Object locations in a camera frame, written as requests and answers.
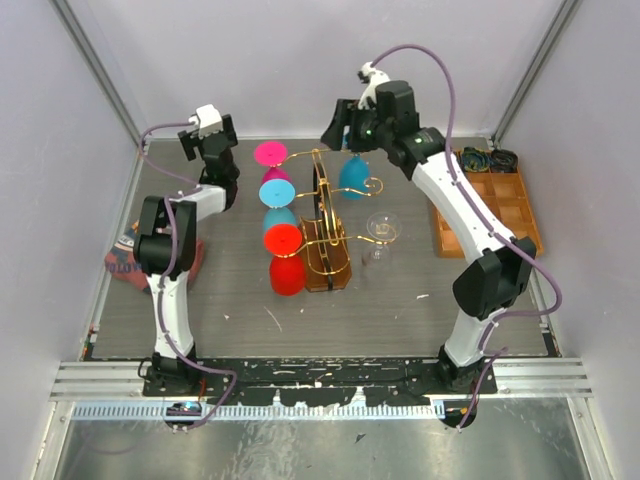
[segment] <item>white wall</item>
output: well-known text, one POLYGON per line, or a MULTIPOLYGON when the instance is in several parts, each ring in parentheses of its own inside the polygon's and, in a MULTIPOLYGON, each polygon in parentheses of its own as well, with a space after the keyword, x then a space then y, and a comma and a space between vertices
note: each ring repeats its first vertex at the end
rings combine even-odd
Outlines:
MULTIPOLYGON (((560 0, 69 0, 140 128, 214 103, 243 136, 317 136, 357 70, 415 42, 450 65, 456 133, 492 133, 560 0)), ((416 89, 424 125, 449 108, 417 52, 381 64, 416 89)))
POLYGON ((134 147, 48 2, 0 0, 0 476, 30 473, 134 147))
POLYGON ((556 327, 582 356, 624 478, 640 420, 640 3, 584 0, 507 133, 566 294, 556 327))

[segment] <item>wooden organizer box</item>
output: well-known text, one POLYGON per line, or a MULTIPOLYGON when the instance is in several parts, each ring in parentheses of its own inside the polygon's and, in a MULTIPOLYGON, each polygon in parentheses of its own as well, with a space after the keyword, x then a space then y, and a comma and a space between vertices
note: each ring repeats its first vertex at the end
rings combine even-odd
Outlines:
MULTIPOLYGON (((517 238, 529 236, 536 244, 537 255, 544 253, 538 226, 519 171, 517 173, 465 173, 465 175, 489 210, 517 238)), ((464 253, 458 239, 435 206, 433 218, 438 255, 446 258, 463 258, 464 253)))

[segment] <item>floor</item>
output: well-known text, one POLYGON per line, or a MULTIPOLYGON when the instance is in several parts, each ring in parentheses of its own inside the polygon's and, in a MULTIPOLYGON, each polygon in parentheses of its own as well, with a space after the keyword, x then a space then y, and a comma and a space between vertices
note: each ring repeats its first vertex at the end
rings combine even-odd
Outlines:
MULTIPOLYGON (((474 140, 459 141, 458 147, 474 140)), ((284 142, 290 153, 318 146, 312 140, 284 142)), ((202 270, 189 292, 189 318, 200 356, 434 356, 453 328, 457 306, 453 280, 465 268, 462 260, 438 258, 431 232, 427 198, 384 153, 363 156, 371 173, 384 181, 377 197, 350 200, 336 194, 335 208, 347 234, 366 234, 372 213, 399 215, 403 231, 391 246, 393 264, 383 275, 362 267, 362 241, 350 241, 353 277, 343 291, 280 297, 270 287, 271 256, 262 244, 266 207, 258 199, 264 168, 253 160, 257 141, 241 141, 234 156, 241 170, 240 193, 233 208, 204 220, 198 234, 205 241, 202 270)), ((187 162, 173 141, 152 142, 150 157, 174 172, 198 178, 202 164, 187 162)), ((325 156, 332 179, 343 154, 325 156)), ((296 159, 286 165, 298 193, 311 189, 311 163, 296 159)), ((185 188, 179 181, 142 169, 130 218, 137 219, 147 195, 185 188)), ((312 216, 310 198, 297 199, 296 215, 312 216)), ((532 309, 522 295, 519 309, 532 309)), ((112 280, 102 312, 94 358, 142 358, 153 349, 155 327, 150 296, 128 283, 112 280)), ((511 355, 544 355, 539 319, 503 322, 491 348, 509 346, 511 355)))
POLYGON ((482 400, 461 434, 438 420, 72 421, 57 480, 580 480, 563 399, 482 400), (128 450, 121 455, 97 453, 128 450))

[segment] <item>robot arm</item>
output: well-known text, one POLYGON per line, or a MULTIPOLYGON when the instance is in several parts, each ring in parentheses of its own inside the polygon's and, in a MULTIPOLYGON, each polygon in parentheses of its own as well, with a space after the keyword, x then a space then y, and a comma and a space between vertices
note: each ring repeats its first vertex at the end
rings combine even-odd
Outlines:
POLYGON ((453 284, 460 310, 439 354, 441 376, 450 383, 475 372, 483 357, 483 332, 493 317, 524 292, 531 266, 487 230, 453 181, 449 164, 495 232, 532 257, 535 245, 529 238, 516 240, 473 190, 455 158, 447 162, 445 139, 435 128, 420 127, 413 89, 407 82, 388 80, 371 64, 363 66, 359 77, 368 83, 365 93, 359 100, 337 101, 321 140, 332 150, 340 150, 345 138, 354 152, 383 149, 391 163, 433 201, 460 241, 469 266, 453 284))
POLYGON ((178 248, 174 268, 168 273, 164 287, 160 278, 172 257, 171 234, 164 197, 145 198, 138 224, 138 237, 133 248, 153 296, 156 319, 156 341, 151 359, 152 377, 161 384, 195 385, 200 373, 188 367, 167 343, 159 321, 162 309, 165 331, 170 333, 176 349, 188 359, 196 360, 196 349, 187 309, 187 280, 196 254, 196 226, 200 220, 231 208, 238 187, 240 171, 233 161, 231 147, 237 145, 233 123, 229 115, 221 116, 212 105, 196 110, 189 121, 195 129, 180 132, 179 138, 189 160, 204 160, 205 166, 198 187, 187 194, 170 197, 175 216, 178 248))

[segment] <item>folded fabric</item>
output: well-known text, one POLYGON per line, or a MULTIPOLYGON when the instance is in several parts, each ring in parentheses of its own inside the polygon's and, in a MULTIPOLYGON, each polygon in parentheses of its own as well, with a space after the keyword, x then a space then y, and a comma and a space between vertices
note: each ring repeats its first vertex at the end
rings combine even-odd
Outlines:
MULTIPOLYGON (((124 232, 104 259, 104 265, 112 277, 133 284, 138 290, 150 293, 147 277, 139 263, 133 258, 133 244, 138 234, 138 222, 124 232)), ((200 271, 204 260, 204 242, 196 240, 196 256, 189 271, 188 284, 191 284, 200 271)))

